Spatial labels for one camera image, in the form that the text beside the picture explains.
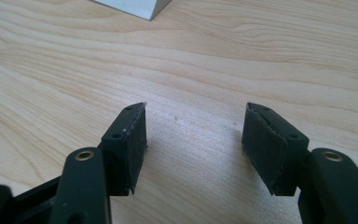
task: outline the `wood grain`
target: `wood grain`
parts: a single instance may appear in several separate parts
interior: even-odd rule
[[[114,223],[299,223],[241,151],[247,102],[358,165],[358,0],[173,0],[153,21],[0,0],[0,184],[15,195],[147,102],[149,149]]]

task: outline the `white object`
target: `white object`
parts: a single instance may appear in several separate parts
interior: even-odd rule
[[[151,21],[171,0],[94,0]]]

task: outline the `light wood surface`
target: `light wood surface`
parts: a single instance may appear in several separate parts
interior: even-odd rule
[[[91,1],[0,1],[0,184],[61,174],[126,105],[149,149],[114,223],[300,223],[241,151],[247,102],[358,165],[358,0],[172,0],[153,21]]]

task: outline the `wooden table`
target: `wooden table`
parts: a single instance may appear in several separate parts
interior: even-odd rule
[[[114,223],[299,223],[241,149],[247,102],[358,165],[358,0],[0,1],[0,184],[15,195],[147,102],[149,148]]]

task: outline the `mounting hole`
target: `mounting hole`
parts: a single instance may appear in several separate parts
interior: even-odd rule
[[[290,137],[290,138],[293,138],[293,139],[297,139],[297,138],[298,138],[298,136],[297,136],[296,134],[292,134],[292,133],[289,134],[289,137]]]
[[[113,137],[113,138],[120,138],[120,137],[121,137],[121,134],[115,133],[115,134],[112,135],[112,137]]]
[[[93,156],[94,156],[94,152],[87,150],[87,151],[82,151],[82,152],[77,153],[77,155],[75,156],[75,159],[77,161],[86,161],[86,160],[91,159]]]
[[[322,152],[324,157],[330,161],[342,161],[342,157],[335,152],[324,151]]]
[[[86,212],[75,212],[68,218],[68,224],[82,224],[86,220]]]

